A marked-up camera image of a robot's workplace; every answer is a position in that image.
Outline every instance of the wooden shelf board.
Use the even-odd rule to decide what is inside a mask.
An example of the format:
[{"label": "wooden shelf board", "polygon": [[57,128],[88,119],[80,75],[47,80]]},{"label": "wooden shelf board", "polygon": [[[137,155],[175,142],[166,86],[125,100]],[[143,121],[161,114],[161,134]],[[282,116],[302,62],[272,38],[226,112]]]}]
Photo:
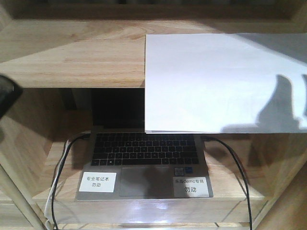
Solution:
[{"label": "wooden shelf board", "polygon": [[[45,206],[54,168],[61,155],[65,138],[72,135],[70,127],[73,127],[77,133],[88,129],[84,124],[90,123],[84,122],[83,127],[77,127],[75,124],[80,123],[76,122],[78,121],[77,113],[73,114],[74,119],[69,119],[71,117],[69,114],[63,121],[63,124],[66,125],[58,132],[61,138],[56,138],[51,147],[44,172],[38,183],[37,195],[34,196],[34,200],[42,209]],[[80,115],[79,121],[84,117],[84,114]],[[249,135],[218,135],[218,137],[227,141],[235,149],[246,167],[250,181],[253,217],[255,218],[270,199],[271,192],[262,173],[262,166],[250,151]],[[214,198],[210,199],[76,202],[75,194],[83,166],[83,154],[86,149],[87,141],[76,142],[66,159],[55,203],[59,223],[135,224],[140,220],[143,223],[154,223],[156,220],[162,221],[161,218],[167,219],[170,223],[239,223],[248,220],[246,198],[236,179],[236,176],[240,178],[239,171],[230,154],[218,143],[209,142],[205,153],[214,192]],[[99,213],[105,213],[105,215],[98,217]],[[138,216],[138,218],[133,218],[127,213]]]},{"label": "wooden shelf board", "polygon": [[139,88],[146,34],[300,30],[271,6],[39,4],[0,32],[0,72],[26,88]]}]

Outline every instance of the laptop keyboard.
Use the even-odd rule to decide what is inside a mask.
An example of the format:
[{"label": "laptop keyboard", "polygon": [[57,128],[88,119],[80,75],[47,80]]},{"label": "laptop keyboard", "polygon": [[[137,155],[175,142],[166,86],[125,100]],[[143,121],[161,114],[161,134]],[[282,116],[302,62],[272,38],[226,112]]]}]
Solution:
[{"label": "laptop keyboard", "polygon": [[198,164],[192,134],[98,133],[92,166]]}]

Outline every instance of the wooden cabinet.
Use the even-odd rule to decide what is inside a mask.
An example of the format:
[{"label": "wooden cabinet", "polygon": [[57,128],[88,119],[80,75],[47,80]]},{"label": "wooden cabinet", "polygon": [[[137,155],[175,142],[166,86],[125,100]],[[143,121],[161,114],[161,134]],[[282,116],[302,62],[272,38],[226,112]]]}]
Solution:
[{"label": "wooden cabinet", "polygon": [[[8,198],[0,194],[0,213],[12,217],[4,221],[12,227],[44,229],[42,210],[63,144],[91,129],[90,111],[66,110],[59,88],[144,87],[146,34],[307,30],[307,4],[299,0],[274,6],[48,6],[15,0],[15,11],[6,2],[0,1],[6,13],[0,14],[0,72],[25,88],[0,121],[0,185],[10,191],[14,207],[11,216],[3,206]],[[307,161],[307,135],[215,136],[236,150],[247,169],[256,227]],[[86,141],[77,142],[60,179],[55,212],[64,229],[248,229],[242,180],[216,143],[205,150],[212,199],[76,202],[85,152]],[[23,220],[10,221],[14,215]]]}]

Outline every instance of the sticker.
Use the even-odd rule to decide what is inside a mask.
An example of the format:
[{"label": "sticker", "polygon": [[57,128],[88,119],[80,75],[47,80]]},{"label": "sticker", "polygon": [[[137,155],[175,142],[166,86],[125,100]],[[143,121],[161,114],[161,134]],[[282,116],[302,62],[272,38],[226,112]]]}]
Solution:
[{"label": "sticker", "polygon": [[114,192],[116,172],[84,172],[80,192]]},{"label": "sticker", "polygon": [[186,167],[186,173],[193,173],[192,167]]},{"label": "sticker", "polygon": [[209,197],[206,177],[173,177],[174,197]]},{"label": "sticker", "polygon": [[184,176],[184,168],[175,168],[174,169],[175,176]]}]

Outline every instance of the laptop screen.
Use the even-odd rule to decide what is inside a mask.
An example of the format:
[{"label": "laptop screen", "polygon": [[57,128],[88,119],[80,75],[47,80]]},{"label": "laptop screen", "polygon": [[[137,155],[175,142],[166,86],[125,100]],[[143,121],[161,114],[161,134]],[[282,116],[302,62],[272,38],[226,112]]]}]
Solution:
[{"label": "laptop screen", "polygon": [[144,89],[92,89],[93,125],[144,128]]}]

